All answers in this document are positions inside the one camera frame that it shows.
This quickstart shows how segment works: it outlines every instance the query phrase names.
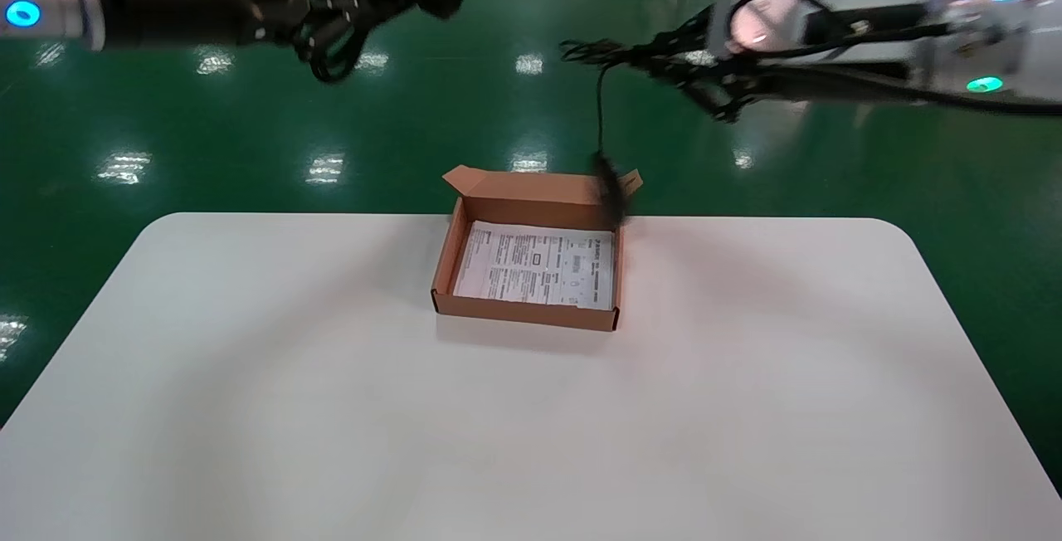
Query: white table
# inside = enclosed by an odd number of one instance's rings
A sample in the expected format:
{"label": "white table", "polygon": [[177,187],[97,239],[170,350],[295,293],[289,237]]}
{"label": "white table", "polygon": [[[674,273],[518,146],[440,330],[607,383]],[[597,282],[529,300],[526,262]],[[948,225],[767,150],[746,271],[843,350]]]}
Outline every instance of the white table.
{"label": "white table", "polygon": [[444,318],[446,218],[149,227],[0,432],[4,541],[1058,541],[910,239],[634,220],[619,332]]}

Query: box flap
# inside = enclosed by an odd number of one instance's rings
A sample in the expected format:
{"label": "box flap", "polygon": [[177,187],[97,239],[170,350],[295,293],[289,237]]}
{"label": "box flap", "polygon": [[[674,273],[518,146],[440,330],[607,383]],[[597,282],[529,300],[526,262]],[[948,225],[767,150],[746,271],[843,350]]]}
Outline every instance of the box flap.
{"label": "box flap", "polygon": [[[458,166],[443,175],[461,196],[474,199],[513,199],[597,205],[598,183],[583,174],[550,174],[539,172],[493,172]],[[620,177],[627,196],[641,186],[637,170]]]}
{"label": "box flap", "polygon": [[476,185],[483,182],[483,179],[489,173],[486,170],[477,170],[468,166],[458,166],[443,174],[443,180],[446,181],[446,184],[452,186],[459,195],[468,197],[473,189],[476,188]]}

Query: paper document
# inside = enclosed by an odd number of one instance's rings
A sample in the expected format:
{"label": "paper document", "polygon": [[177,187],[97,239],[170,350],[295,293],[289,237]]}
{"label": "paper document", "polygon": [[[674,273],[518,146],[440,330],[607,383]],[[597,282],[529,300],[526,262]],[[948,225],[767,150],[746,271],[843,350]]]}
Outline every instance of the paper document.
{"label": "paper document", "polygon": [[611,232],[477,221],[453,292],[607,310],[613,307],[614,266]]}

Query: black cable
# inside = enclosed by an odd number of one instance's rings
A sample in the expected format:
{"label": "black cable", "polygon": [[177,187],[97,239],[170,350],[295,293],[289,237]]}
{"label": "black cable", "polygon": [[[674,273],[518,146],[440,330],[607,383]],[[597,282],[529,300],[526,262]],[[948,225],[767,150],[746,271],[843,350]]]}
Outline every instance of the black cable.
{"label": "black cable", "polygon": [[834,41],[826,41],[823,44],[816,44],[812,46],[803,46],[799,48],[788,49],[788,50],[776,50],[776,51],[764,51],[748,48],[741,41],[734,38],[734,19],[739,11],[747,6],[748,4],[756,0],[738,0],[736,4],[731,9],[730,14],[726,17],[726,38],[733,41],[735,45],[740,47],[740,55],[744,57],[758,57],[758,58],[784,58],[784,57],[801,57],[804,55],[811,55],[816,53],[823,53],[827,51],[833,51],[840,48],[847,48],[856,46],[859,44],[873,44],[881,41],[910,41],[913,39],[919,39],[922,37],[939,37],[946,34],[946,24],[923,24],[919,27],[911,27],[907,29],[897,29],[893,31],[869,31],[863,34],[856,34],[855,29],[845,23],[837,13],[823,4],[819,0],[802,0],[808,4],[822,11],[829,20],[835,22],[840,29],[851,33]]}
{"label": "black cable", "polygon": [[879,92],[890,94],[906,101],[937,103],[962,109],[976,109],[1012,116],[1062,117],[1062,104],[1059,103],[998,101],[984,97],[920,89],[911,87],[905,81],[898,79],[891,79],[869,72],[858,72],[847,68],[772,65],[761,67],[760,73],[764,75],[807,78],[820,82],[858,85]]}
{"label": "black cable", "polygon": [[598,73],[598,84],[597,84],[597,112],[598,112],[598,152],[604,152],[604,104],[601,102],[601,89],[604,88],[604,75],[607,74],[609,69],[613,68],[615,64],[607,65],[601,69]]}

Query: green epoxy floor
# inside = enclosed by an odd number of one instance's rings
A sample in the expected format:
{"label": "green epoxy floor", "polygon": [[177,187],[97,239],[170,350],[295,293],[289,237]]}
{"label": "green epoxy floor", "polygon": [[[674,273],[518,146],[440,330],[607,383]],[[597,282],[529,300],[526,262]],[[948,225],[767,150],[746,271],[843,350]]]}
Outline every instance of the green epoxy floor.
{"label": "green epoxy floor", "polygon": [[[560,64],[556,44],[647,40],[708,1],[466,0],[450,23],[410,15],[372,35],[365,69],[338,87],[272,48],[4,41],[0,321],[25,327],[0,325],[16,340],[0,423],[152,220],[446,213],[439,176],[456,164],[583,171],[595,72]],[[612,155],[647,183],[636,213],[860,216],[907,232],[1062,486],[1062,122],[777,103],[729,126],[621,70],[605,105]]]}

